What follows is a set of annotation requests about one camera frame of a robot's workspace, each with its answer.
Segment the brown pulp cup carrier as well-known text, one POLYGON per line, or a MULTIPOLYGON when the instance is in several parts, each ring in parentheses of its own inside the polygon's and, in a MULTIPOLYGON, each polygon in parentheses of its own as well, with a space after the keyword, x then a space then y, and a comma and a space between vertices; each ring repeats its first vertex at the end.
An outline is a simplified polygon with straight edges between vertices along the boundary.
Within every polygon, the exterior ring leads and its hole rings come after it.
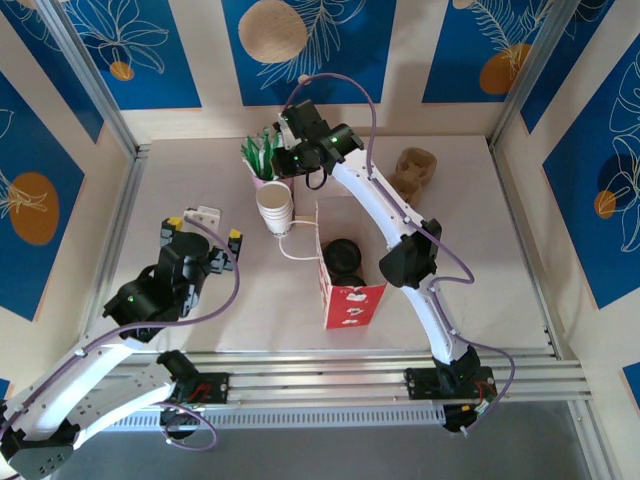
POLYGON ((395 171, 388 181, 398 195, 411 207, 416 207, 426 185, 431 181, 437 167, 436 157, 419 147, 409 147, 402 151, 395 171))

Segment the red white paper bag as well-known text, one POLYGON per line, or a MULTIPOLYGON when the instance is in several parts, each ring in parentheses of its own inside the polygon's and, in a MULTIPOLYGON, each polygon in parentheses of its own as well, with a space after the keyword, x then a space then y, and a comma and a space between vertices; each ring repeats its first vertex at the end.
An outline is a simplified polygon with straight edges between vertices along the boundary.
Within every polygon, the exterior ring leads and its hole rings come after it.
POLYGON ((380 305, 387 281, 379 270, 379 260, 387 253, 386 241, 364 207, 353 197, 334 196, 316 201, 316 220, 310 226, 296 225, 294 233, 312 233, 315 252, 309 256, 292 255, 278 241, 280 253, 289 260, 311 262, 316 266, 324 309, 324 327, 343 329, 367 326, 380 305), (355 242, 362 255, 356 272, 366 282, 364 287, 333 286, 324 261, 324 250, 333 240, 345 238, 355 242))

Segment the aluminium table side rail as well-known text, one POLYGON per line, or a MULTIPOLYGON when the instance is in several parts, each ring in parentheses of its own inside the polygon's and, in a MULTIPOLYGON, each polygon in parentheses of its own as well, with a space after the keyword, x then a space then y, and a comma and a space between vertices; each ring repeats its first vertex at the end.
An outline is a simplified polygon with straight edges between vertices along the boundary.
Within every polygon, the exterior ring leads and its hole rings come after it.
POLYGON ((88 304, 83 312, 78 330, 78 341, 84 340, 94 324, 101 318, 103 305, 109 298, 150 150, 150 143, 140 145, 137 148, 135 157, 130 162, 117 198, 113 218, 107 231, 106 243, 101 254, 98 271, 90 289, 88 304))
POLYGON ((553 299, 549 296, 544 268, 526 215, 524 204, 505 156, 491 140, 487 141, 496 175, 516 231, 523 261, 545 323, 546 335, 560 360, 576 360, 576 354, 565 338, 565 329, 553 299))

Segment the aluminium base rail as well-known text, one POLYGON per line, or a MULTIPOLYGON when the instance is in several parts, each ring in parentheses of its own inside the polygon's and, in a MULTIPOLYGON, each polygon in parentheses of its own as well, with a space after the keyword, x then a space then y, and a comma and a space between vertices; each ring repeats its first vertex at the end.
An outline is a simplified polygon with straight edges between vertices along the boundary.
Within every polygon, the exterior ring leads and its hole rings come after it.
MULTIPOLYGON (((205 373, 229 374, 228 402, 250 406, 386 405, 408 403, 404 372, 429 368, 424 350, 309 350, 285 352, 190 352, 205 373)), ((550 349, 483 352, 483 365, 506 388, 507 402, 573 401, 592 397, 579 361, 550 349)))

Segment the aluminium frame post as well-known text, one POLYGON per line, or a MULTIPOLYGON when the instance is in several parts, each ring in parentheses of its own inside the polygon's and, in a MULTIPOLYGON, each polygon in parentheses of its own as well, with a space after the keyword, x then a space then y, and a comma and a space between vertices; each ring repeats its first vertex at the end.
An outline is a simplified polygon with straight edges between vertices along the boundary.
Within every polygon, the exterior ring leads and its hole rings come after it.
POLYGON ((581 0, 553 0, 548 17, 509 91, 496 124, 487 138, 488 148, 495 153, 515 117, 529 97, 543 69, 576 12, 581 0))
POLYGON ((120 147, 130 160, 136 161, 139 145, 62 4, 58 0, 34 1, 44 24, 120 147))

